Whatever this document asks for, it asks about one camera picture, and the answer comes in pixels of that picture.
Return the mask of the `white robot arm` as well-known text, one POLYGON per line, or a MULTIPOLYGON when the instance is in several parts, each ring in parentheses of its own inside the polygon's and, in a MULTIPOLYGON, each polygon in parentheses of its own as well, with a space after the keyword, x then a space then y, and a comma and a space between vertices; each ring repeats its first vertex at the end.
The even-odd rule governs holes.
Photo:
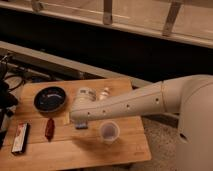
POLYGON ((177 171, 213 171, 213 75, 159 81, 99 101, 94 96, 88 87, 77 91, 72 121, 177 113, 177 171))

